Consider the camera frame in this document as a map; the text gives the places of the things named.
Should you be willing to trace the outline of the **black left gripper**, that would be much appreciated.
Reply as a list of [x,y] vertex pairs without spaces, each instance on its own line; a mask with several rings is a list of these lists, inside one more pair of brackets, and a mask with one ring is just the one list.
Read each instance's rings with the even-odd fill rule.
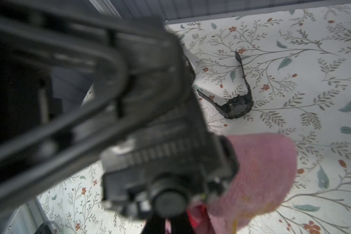
[[53,2],[0,1],[0,215],[101,159],[210,141],[177,36]]

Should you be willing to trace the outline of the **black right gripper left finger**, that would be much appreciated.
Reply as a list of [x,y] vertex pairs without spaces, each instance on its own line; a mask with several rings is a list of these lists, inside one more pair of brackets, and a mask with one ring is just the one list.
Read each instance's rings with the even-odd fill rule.
[[141,234],[166,234],[165,231],[165,220],[164,218],[154,214],[152,215],[144,225]]

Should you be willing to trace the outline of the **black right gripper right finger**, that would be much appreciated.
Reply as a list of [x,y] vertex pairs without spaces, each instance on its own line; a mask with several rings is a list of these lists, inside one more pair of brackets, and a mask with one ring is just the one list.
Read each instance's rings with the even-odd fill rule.
[[195,234],[187,213],[170,218],[171,234]]

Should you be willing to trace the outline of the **black watch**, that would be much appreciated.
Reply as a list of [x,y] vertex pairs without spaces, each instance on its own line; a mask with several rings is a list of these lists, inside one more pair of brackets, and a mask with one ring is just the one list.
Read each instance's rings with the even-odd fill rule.
[[107,150],[101,157],[104,208],[134,220],[171,218],[227,194],[239,162],[227,137],[209,136],[202,147],[156,146],[144,155],[160,153],[159,159],[123,169],[118,162],[135,155]]

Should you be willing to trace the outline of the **pink cloth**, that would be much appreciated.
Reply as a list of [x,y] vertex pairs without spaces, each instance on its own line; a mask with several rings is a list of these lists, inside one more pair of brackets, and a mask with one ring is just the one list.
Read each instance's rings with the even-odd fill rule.
[[297,150],[285,135],[230,135],[240,164],[228,192],[188,210],[197,234],[235,234],[258,215],[275,211],[290,192],[297,172]]

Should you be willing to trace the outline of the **black strap wristwatch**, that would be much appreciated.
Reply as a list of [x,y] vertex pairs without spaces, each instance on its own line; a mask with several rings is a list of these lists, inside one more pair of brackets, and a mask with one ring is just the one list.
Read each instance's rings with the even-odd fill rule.
[[242,58],[237,51],[235,52],[235,58],[241,65],[241,71],[243,75],[242,78],[248,90],[247,94],[234,96],[233,98],[229,99],[224,105],[219,105],[216,102],[214,102],[211,98],[207,97],[199,89],[197,89],[197,93],[200,97],[206,99],[224,118],[230,120],[238,119],[244,116],[245,114],[251,111],[254,105],[251,88],[246,80]]

